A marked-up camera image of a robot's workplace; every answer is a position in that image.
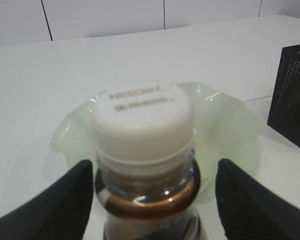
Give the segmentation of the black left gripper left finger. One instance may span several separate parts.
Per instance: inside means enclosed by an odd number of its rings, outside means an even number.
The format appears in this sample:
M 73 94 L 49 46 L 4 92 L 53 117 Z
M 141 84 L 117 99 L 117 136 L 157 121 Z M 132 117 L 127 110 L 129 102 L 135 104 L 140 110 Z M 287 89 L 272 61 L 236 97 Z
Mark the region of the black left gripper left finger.
M 0 240 L 81 240 L 93 202 L 93 165 L 81 160 L 32 200 L 0 217 Z

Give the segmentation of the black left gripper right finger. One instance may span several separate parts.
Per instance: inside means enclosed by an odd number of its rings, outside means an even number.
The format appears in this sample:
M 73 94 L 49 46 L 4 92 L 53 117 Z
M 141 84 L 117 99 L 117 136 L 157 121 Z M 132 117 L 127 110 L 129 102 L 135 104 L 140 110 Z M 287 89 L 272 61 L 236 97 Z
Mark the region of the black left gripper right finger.
M 300 240 L 300 209 L 226 158 L 218 162 L 215 197 L 228 240 Z

